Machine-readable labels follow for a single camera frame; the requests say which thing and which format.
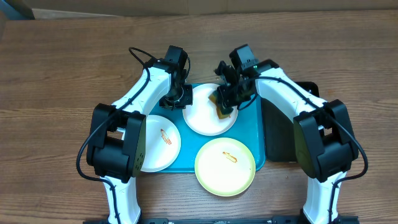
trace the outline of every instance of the wood grain surface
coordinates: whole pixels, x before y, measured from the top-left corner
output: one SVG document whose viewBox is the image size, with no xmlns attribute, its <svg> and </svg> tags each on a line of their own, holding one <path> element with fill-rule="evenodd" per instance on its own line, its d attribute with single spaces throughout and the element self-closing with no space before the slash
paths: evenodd
<svg viewBox="0 0 398 224">
<path fill-rule="evenodd" d="M 183 47 L 192 60 L 188 81 L 201 83 L 217 82 L 213 69 L 245 43 L 347 105 L 369 172 L 343 183 L 339 212 L 398 223 L 398 11 L 8 21 L 0 43 L 0 222 L 108 216 L 103 185 L 82 179 L 75 159 L 93 108 L 119 99 L 141 75 L 128 47 L 156 57 Z M 359 158 L 349 175 L 362 168 Z M 172 219 L 295 215 L 306 189 L 297 164 L 269 161 L 233 198 L 208 193 L 195 174 L 137 179 L 144 217 Z"/>
</svg>

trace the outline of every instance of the wooden tabletop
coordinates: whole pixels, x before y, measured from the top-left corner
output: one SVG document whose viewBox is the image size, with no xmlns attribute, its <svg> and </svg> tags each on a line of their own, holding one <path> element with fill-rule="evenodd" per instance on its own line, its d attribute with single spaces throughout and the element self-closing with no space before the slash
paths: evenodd
<svg viewBox="0 0 398 224">
<path fill-rule="evenodd" d="M 0 222 L 108 216 L 103 184 L 82 179 L 75 160 L 93 108 L 122 97 L 141 75 L 128 47 L 156 57 L 169 45 L 183 47 L 192 60 L 188 81 L 201 83 L 215 82 L 220 60 L 246 43 L 260 60 L 273 59 L 293 80 L 313 81 L 321 97 L 348 107 L 369 172 L 343 183 L 339 213 L 398 223 L 398 11 L 7 21 L 0 42 Z M 359 157 L 348 175 L 362 168 Z M 306 188 L 297 164 L 269 161 L 233 198 L 208 193 L 195 174 L 137 179 L 144 217 L 172 219 L 296 215 Z"/>
</svg>

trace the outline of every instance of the blue tray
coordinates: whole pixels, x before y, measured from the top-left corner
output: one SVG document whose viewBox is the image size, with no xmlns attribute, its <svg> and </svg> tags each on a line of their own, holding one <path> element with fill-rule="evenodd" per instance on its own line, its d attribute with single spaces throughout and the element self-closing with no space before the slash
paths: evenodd
<svg viewBox="0 0 398 224">
<path fill-rule="evenodd" d="M 204 136 L 192 131 L 182 116 L 182 110 L 165 110 L 157 104 L 150 114 L 163 116 L 171 120 L 181 135 L 180 154 L 173 164 L 159 172 L 195 172 L 195 158 L 199 149 L 215 138 L 232 138 L 242 142 L 253 154 L 256 170 L 259 170 L 266 162 L 260 97 L 257 97 L 256 101 L 248 108 L 239 111 L 234 125 L 228 131 L 217 136 Z"/>
</svg>

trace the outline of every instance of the plate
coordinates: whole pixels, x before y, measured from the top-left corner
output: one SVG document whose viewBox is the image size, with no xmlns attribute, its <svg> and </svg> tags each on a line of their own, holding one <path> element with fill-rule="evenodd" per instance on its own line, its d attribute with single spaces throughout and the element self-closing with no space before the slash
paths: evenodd
<svg viewBox="0 0 398 224">
<path fill-rule="evenodd" d="M 235 123 L 238 110 L 234 106 L 229 118 L 217 117 L 216 105 L 209 100 L 209 96 L 217 90 L 219 85 L 209 83 L 197 86 L 193 89 L 193 104 L 188 105 L 183 111 L 183 117 L 187 125 L 194 132 L 215 136 L 226 132 Z"/>
<path fill-rule="evenodd" d="M 157 172 L 177 158 L 181 137 L 173 122 L 162 116 L 149 115 L 146 125 L 146 153 L 141 171 Z"/>
<path fill-rule="evenodd" d="M 209 192 L 223 197 L 245 191 L 254 179 L 256 163 L 250 150 L 231 138 L 206 143 L 195 159 L 195 174 Z"/>
</svg>

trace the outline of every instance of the yellowish plate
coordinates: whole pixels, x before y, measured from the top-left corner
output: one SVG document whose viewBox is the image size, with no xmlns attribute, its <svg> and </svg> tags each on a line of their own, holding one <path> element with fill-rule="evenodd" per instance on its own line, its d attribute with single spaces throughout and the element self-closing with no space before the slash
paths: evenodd
<svg viewBox="0 0 398 224">
<path fill-rule="evenodd" d="M 231 138 L 206 143 L 195 159 L 195 174 L 209 192 L 223 197 L 245 191 L 254 179 L 256 163 L 250 150 Z"/>
</svg>

